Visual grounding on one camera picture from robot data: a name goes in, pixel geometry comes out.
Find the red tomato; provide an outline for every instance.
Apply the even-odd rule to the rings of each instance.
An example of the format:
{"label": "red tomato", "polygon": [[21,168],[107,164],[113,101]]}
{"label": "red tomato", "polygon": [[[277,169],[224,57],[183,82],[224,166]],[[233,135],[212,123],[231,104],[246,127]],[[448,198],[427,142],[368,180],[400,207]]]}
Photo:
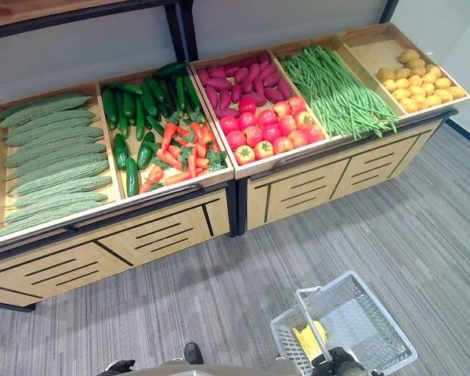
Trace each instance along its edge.
{"label": "red tomato", "polygon": [[292,146],[294,147],[294,149],[308,144],[308,136],[306,135],[305,131],[293,131],[289,133],[289,138],[292,141]]}
{"label": "red tomato", "polygon": [[308,139],[308,143],[316,143],[317,141],[324,139],[322,127],[318,124],[311,125],[305,129],[305,133]]}
{"label": "red tomato", "polygon": [[289,98],[289,106],[291,106],[293,114],[299,114],[300,112],[306,110],[306,102],[299,96],[293,96]]}
{"label": "red tomato", "polygon": [[276,124],[277,116],[273,110],[264,110],[258,115],[259,127],[264,129],[267,125]]}
{"label": "red tomato", "polygon": [[306,130],[310,125],[313,124],[313,117],[308,111],[302,111],[295,115],[296,128],[302,131]]}
{"label": "red tomato", "polygon": [[273,111],[279,118],[282,118],[284,115],[291,114],[291,106],[285,100],[281,100],[273,105]]}
{"label": "red tomato", "polygon": [[244,112],[256,113],[256,102],[252,98],[244,96],[238,103],[238,113],[243,114]]}
{"label": "red tomato", "polygon": [[254,146],[254,152],[257,160],[271,157],[273,155],[273,145],[268,141],[261,141]]}
{"label": "red tomato", "polygon": [[258,125],[258,119],[251,112],[244,112],[238,118],[238,128],[243,132],[244,129]]}
{"label": "red tomato", "polygon": [[256,160],[256,155],[254,154],[253,149],[247,145],[239,146],[235,150],[235,159],[239,165],[245,165],[247,163],[254,162]]}
{"label": "red tomato", "polygon": [[225,116],[219,121],[219,124],[221,125],[221,129],[225,135],[229,135],[233,131],[240,130],[238,128],[237,119],[234,116]]}
{"label": "red tomato", "polygon": [[256,143],[263,140],[263,131],[256,125],[251,125],[244,129],[245,138],[247,140],[247,144],[250,147],[254,147]]}
{"label": "red tomato", "polygon": [[273,141],[273,152],[275,154],[292,150],[292,141],[289,137],[278,137]]}
{"label": "red tomato", "polygon": [[245,145],[245,136],[241,131],[230,132],[226,139],[228,140],[228,145],[230,145],[231,150]]}
{"label": "red tomato", "polygon": [[292,115],[284,115],[279,119],[279,128],[284,136],[296,130],[296,122]]}
{"label": "red tomato", "polygon": [[273,143],[273,141],[277,138],[282,136],[282,132],[277,124],[267,125],[263,129],[263,139],[265,141],[269,141]]}

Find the person's foot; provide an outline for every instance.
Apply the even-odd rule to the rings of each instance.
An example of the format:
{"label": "person's foot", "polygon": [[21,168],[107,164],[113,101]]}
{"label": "person's foot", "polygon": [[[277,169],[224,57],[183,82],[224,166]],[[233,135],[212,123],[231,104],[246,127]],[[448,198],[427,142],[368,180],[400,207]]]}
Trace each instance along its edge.
{"label": "person's foot", "polygon": [[188,342],[184,350],[185,360],[190,364],[204,364],[201,348],[195,342]]}

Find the wooden display bin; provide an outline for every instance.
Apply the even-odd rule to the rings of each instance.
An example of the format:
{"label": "wooden display bin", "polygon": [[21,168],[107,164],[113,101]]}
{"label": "wooden display bin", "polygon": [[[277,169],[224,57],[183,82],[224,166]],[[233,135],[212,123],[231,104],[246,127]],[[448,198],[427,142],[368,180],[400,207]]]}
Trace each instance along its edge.
{"label": "wooden display bin", "polygon": [[[102,83],[125,81],[139,83],[152,71],[111,78],[101,82],[50,92],[90,94],[89,110],[99,119],[91,126],[103,130],[110,168],[103,174],[112,183],[101,190],[107,201],[88,211],[45,222],[0,237],[0,306],[31,307],[42,299],[90,284],[134,266],[170,255],[226,233],[237,232],[235,182],[233,167],[198,176],[173,186],[164,186],[149,193],[126,198],[125,172],[117,169],[113,151],[114,132],[107,127],[101,100]],[[16,101],[0,110],[21,103]],[[224,146],[201,99],[216,141]],[[131,155],[136,156],[139,144],[135,129],[127,139]],[[7,128],[0,128],[0,228],[6,206],[14,198],[5,192],[5,181],[11,169],[5,168],[6,156],[15,148],[7,147],[3,137]],[[141,171],[142,178],[149,172]]]}

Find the yellow potato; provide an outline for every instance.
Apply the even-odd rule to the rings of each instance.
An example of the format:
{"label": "yellow potato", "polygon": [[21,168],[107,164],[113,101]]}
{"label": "yellow potato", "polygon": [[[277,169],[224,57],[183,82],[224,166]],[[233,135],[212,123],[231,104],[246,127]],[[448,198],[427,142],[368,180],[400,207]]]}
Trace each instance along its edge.
{"label": "yellow potato", "polygon": [[401,99],[399,103],[402,107],[404,107],[404,110],[406,110],[409,113],[418,111],[418,106],[411,98]]}
{"label": "yellow potato", "polygon": [[410,86],[409,91],[412,96],[426,96],[425,90],[419,86]]}
{"label": "yellow potato", "polygon": [[451,80],[449,78],[437,78],[435,87],[436,89],[447,89],[451,86]]}
{"label": "yellow potato", "polygon": [[466,95],[465,91],[462,88],[458,88],[457,86],[451,86],[450,88],[447,88],[446,90],[453,95],[454,99],[460,99]]}
{"label": "yellow potato", "polygon": [[385,86],[389,92],[393,92],[397,89],[397,86],[395,85],[395,81],[391,79],[388,79],[385,82],[383,82],[383,86]]}
{"label": "yellow potato", "polygon": [[376,73],[376,77],[380,82],[385,82],[386,80],[395,80],[395,75],[390,68],[382,68]]}
{"label": "yellow potato", "polygon": [[395,81],[395,86],[398,89],[407,89],[409,87],[409,81],[407,78],[399,78],[397,81]]}
{"label": "yellow potato", "polygon": [[425,69],[426,73],[435,73],[437,78],[440,78],[442,76],[442,71],[435,64],[427,64]]}
{"label": "yellow potato", "polygon": [[420,54],[417,53],[416,51],[414,51],[413,49],[407,49],[405,50],[404,52],[402,52],[399,56],[399,61],[402,63],[402,64],[405,64],[407,63],[409,60],[412,60],[412,59],[417,59],[418,57],[420,57]]}
{"label": "yellow potato", "polygon": [[416,106],[418,106],[419,110],[424,110],[425,108],[428,108],[428,102],[426,101],[425,96],[412,96],[411,99],[416,103]]}
{"label": "yellow potato", "polygon": [[437,106],[442,103],[442,99],[439,96],[427,96],[426,101],[430,107]]}
{"label": "yellow potato", "polygon": [[442,100],[442,103],[453,100],[453,95],[450,92],[448,92],[446,89],[437,89],[433,93],[433,95],[440,97],[440,99]]}
{"label": "yellow potato", "polygon": [[409,86],[421,86],[421,84],[423,83],[423,80],[421,79],[421,77],[417,76],[416,74],[414,76],[410,76],[408,80],[409,80]]}
{"label": "yellow potato", "polygon": [[410,69],[410,75],[417,74],[418,76],[422,76],[426,73],[425,67],[413,67]]}
{"label": "yellow potato", "polygon": [[430,72],[430,73],[424,74],[421,79],[423,80],[423,82],[433,84],[435,83],[435,81],[437,81],[437,76],[435,73]]}
{"label": "yellow potato", "polygon": [[395,73],[395,78],[398,80],[399,78],[408,78],[410,75],[410,69],[409,68],[397,68],[393,71]]}
{"label": "yellow potato", "polygon": [[426,96],[430,96],[436,90],[435,86],[429,82],[421,84],[421,88],[425,90]]}
{"label": "yellow potato", "polygon": [[425,61],[417,57],[416,59],[409,60],[406,65],[409,69],[413,69],[416,67],[424,67]]}
{"label": "yellow potato", "polygon": [[410,91],[407,89],[397,89],[395,92],[392,93],[395,100],[401,100],[404,98],[410,97]]}

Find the white plastic basket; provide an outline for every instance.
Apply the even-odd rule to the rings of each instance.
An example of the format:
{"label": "white plastic basket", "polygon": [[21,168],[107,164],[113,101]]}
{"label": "white plastic basket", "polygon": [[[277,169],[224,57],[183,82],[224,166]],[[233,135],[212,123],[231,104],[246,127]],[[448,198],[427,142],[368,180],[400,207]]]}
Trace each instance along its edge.
{"label": "white plastic basket", "polygon": [[[302,298],[302,293],[311,293]],[[312,365],[292,330],[310,326],[326,360],[325,348],[342,347],[366,370],[391,374],[418,357],[407,336],[354,272],[347,272],[323,287],[296,291],[298,304],[270,323],[281,356],[295,361],[305,376]],[[318,320],[327,332],[325,345],[313,321]]]}

